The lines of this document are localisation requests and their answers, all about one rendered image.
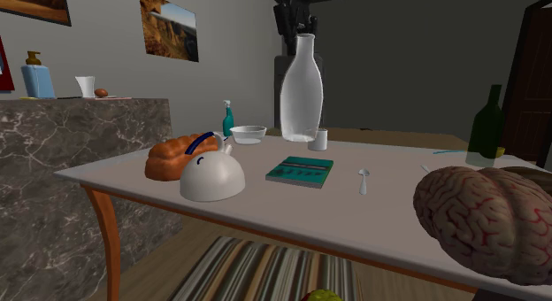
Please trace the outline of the tall clear glass bottle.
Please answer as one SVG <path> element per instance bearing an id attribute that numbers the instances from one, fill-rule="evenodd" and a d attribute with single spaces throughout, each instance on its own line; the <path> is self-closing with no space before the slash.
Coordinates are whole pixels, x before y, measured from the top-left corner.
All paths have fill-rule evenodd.
<path id="1" fill-rule="evenodd" d="M 290 142 L 314 141 L 323 106 L 323 83 L 314 59 L 315 35 L 296 37 L 295 58 L 280 92 L 280 129 Z"/>

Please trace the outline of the clear glass bowl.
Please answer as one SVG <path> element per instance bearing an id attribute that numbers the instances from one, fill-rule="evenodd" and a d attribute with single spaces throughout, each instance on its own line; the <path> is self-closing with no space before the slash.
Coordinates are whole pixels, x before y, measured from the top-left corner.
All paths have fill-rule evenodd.
<path id="1" fill-rule="evenodd" d="M 230 129 L 233 139 L 238 144 L 257 144 L 262 141 L 267 131 L 262 126 L 239 126 Z"/>

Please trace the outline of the small grey cup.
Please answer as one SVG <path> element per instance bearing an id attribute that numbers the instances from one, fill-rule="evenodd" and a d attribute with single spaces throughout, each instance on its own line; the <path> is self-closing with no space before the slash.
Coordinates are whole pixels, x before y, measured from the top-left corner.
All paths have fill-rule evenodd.
<path id="1" fill-rule="evenodd" d="M 327 148 L 328 133 L 325 128 L 319 128 L 313 141 L 308 142 L 310 151 L 325 151 Z"/>

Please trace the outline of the green book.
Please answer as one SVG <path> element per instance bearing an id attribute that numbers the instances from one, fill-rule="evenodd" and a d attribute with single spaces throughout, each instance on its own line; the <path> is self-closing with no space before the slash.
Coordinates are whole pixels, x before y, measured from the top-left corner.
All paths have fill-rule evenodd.
<path id="1" fill-rule="evenodd" d="M 267 181 L 321 189 L 334 162 L 319 158 L 287 157 L 265 175 Z"/>

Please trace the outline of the brown bread loaf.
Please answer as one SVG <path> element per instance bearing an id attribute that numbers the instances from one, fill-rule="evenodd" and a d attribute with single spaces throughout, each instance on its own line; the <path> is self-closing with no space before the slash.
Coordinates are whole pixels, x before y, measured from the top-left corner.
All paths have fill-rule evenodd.
<path id="1" fill-rule="evenodd" d="M 218 142 L 214 136 L 202 141 L 193 151 L 187 154 L 188 146 L 199 134 L 183 135 L 156 144 L 150 151 L 145 165 L 145 176 L 154 181 L 177 181 L 188 162 L 206 151 L 216 151 Z"/>

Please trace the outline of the white table with wooden legs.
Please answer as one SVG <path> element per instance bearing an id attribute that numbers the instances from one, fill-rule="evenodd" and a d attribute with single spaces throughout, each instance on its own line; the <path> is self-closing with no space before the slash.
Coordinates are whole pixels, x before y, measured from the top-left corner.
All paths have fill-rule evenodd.
<path id="1" fill-rule="evenodd" d="M 518 286 L 477 274 L 450 258 L 418 222 L 412 197 L 430 171 L 461 166 L 465 155 L 436 149 L 330 142 L 320 153 L 333 161 L 321 189 L 267 181 L 265 175 L 289 156 L 312 156 L 303 143 L 267 136 L 256 145 L 235 145 L 245 189 L 216 202 L 193 202 L 175 181 L 144 174 L 145 150 L 68 168 L 59 176 L 78 182 L 92 197 L 121 197 L 335 256 L 372 262 L 411 276 L 471 291 L 486 289 L 528 301 L 552 301 L 550 286 Z M 367 169 L 367 193 L 359 194 Z"/>

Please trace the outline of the white cup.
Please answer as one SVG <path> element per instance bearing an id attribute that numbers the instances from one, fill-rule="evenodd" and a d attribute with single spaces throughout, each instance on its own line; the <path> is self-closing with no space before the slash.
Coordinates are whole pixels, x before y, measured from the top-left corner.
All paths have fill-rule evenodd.
<path id="1" fill-rule="evenodd" d="M 84 98 L 95 98 L 95 77 L 94 76 L 76 76 L 75 80 L 78 82 L 81 90 L 81 94 Z"/>

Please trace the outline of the dark brown door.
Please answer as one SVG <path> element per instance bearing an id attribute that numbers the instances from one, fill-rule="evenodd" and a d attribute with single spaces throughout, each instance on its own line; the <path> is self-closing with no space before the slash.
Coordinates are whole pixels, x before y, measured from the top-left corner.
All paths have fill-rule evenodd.
<path id="1" fill-rule="evenodd" d="M 545 166 L 552 145 L 552 0 L 525 8 L 502 108 L 506 153 Z"/>

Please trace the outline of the striped rug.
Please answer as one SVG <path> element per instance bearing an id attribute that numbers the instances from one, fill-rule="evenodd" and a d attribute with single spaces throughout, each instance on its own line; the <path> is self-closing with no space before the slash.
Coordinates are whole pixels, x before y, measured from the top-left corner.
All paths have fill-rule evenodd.
<path id="1" fill-rule="evenodd" d="M 220 236 L 167 301 L 306 301 L 319 289 L 364 301 L 347 259 Z"/>

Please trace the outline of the blue soap dispenser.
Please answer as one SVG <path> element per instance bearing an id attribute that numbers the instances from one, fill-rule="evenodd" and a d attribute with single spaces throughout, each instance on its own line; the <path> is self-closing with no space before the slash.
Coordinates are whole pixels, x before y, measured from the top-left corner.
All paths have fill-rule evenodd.
<path id="1" fill-rule="evenodd" d="M 54 99 L 49 68 L 36 57 L 38 54 L 39 51 L 29 51 L 26 64 L 21 67 L 27 95 L 39 99 Z"/>

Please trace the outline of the marble counter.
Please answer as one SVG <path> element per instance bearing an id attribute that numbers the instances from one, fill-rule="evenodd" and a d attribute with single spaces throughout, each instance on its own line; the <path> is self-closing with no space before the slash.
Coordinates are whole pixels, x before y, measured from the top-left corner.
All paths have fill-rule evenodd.
<path id="1" fill-rule="evenodd" d="M 86 301 L 106 279 L 95 210 L 57 171 L 172 134 L 165 99 L 0 101 L 0 301 Z"/>

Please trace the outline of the pink brain model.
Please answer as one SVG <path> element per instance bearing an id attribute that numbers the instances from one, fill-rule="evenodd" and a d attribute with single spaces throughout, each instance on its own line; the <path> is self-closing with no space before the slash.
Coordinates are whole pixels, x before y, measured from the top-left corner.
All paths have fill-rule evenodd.
<path id="1" fill-rule="evenodd" d="M 417 185 L 419 223 L 460 265 L 518 285 L 552 285 L 552 174 L 448 166 Z"/>

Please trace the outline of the canyon landscape wall picture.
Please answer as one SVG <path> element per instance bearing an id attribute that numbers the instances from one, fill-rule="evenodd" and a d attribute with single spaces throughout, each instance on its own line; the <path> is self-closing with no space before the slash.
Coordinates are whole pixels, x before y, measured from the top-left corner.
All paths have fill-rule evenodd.
<path id="1" fill-rule="evenodd" d="M 139 0 L 147 54 L 198 62 L 196 16 L 166 0 Z"/>

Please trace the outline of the desert landscape wall picture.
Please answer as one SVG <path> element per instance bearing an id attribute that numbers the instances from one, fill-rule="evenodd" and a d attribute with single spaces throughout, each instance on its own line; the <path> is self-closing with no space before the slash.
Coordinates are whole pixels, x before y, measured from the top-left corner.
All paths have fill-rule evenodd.
<path id="1" fill-rule="evenodd" d="M 72 25 L 66 0 L 0 0 L 0 12 Z"/>

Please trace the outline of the red wall picture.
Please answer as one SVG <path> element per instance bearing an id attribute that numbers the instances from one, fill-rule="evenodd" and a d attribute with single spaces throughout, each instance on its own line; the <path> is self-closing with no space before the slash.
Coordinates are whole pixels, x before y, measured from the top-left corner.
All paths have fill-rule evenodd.
<path id="1" fill-rule="evenodd" d="M 0 36 L 0 91 L 15 90 L 10 67 L 5 55 L 2 37 Z"/>

